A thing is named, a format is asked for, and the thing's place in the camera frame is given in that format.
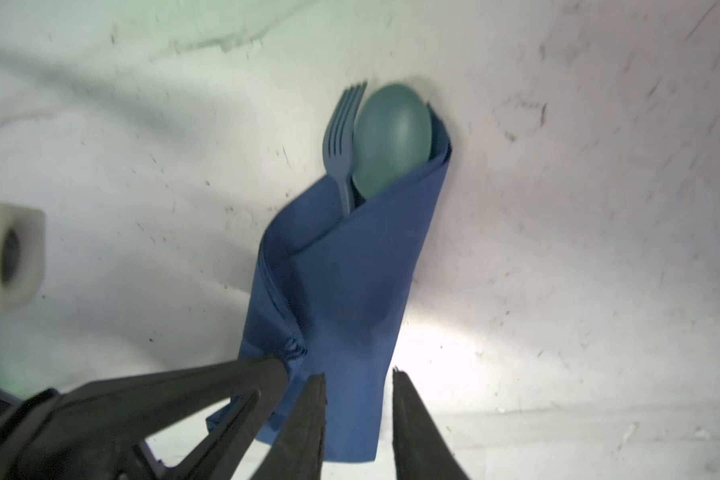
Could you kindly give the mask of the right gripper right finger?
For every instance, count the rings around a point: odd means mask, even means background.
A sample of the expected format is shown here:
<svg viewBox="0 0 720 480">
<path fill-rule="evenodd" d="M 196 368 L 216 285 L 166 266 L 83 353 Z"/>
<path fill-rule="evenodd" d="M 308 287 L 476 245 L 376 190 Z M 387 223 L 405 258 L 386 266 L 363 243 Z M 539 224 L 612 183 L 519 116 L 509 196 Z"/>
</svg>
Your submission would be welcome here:
<svg viewBox="0 0 720 480">
<path fill-rule="evenodd" d="M 397 479 L 467 479 L 409 375 L 392 374 L 393 451 Z"/>
</svg>

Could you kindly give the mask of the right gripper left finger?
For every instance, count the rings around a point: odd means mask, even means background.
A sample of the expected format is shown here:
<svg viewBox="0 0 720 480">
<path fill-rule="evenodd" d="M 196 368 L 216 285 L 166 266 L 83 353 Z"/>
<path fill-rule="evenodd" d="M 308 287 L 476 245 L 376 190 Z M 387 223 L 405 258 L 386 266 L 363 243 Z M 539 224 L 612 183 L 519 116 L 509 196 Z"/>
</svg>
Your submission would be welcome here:
<svg viewBox="0 0 720 480">
<path fill-rule="evenodd" d="M 325 375 L 312 375 L 252 479 L 320 479 L 326 405 Z"/>
</svg>

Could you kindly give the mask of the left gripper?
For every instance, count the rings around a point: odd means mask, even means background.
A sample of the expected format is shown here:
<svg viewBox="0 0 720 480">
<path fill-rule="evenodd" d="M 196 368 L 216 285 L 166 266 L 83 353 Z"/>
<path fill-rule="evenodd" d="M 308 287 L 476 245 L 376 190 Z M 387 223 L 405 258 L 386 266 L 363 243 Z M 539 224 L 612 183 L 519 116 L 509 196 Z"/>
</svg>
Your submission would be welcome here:
<svg viewBox="0 0 720 480">
<path fill-rule="evenodd" d="M 1 413 L 0 479 L 229 479 L 287 385 L 265 358 L 47 389 Z M 231 417 L 178 465 L 155 457 L 148 437 L 225 399 Z"/>
</svg>

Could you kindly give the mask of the dark blue paper napkin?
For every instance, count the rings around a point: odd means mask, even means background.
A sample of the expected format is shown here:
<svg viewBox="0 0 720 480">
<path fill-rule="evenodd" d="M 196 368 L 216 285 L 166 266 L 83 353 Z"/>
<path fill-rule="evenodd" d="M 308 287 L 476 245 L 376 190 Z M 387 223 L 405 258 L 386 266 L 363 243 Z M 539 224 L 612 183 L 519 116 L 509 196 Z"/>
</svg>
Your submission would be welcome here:
<svg viewBox="0 0 720 480">
<path fill-rule="evenodd" d="M 451 152 L 434 118 L 429 160 L 350 215 L 323 177 L 266 228 L 239 355 L 280 358 L 290 382 L 259 441 L 275 441 L 307 380 L 323 375 L 325 459 L 376 457 L 385 378 Z"/>
</svg>

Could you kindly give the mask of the blue plastic fork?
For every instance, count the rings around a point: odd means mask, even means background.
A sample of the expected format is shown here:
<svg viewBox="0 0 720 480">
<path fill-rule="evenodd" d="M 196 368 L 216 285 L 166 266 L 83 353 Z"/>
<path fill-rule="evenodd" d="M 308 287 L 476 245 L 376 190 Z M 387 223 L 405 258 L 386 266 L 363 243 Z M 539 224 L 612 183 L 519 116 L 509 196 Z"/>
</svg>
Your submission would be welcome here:
<svg viewBox="0 0 720 480">
<path fill-rule="evenodd" d="M 327 175 L 337 186 L 344 217 L 349 216 L 355 207 L 351 184 L 354 168 L 354 123 L 366 87 L 367 82 L 363 81 L 342 92 L 323 138 L 323 165 Z"/>
</svg>

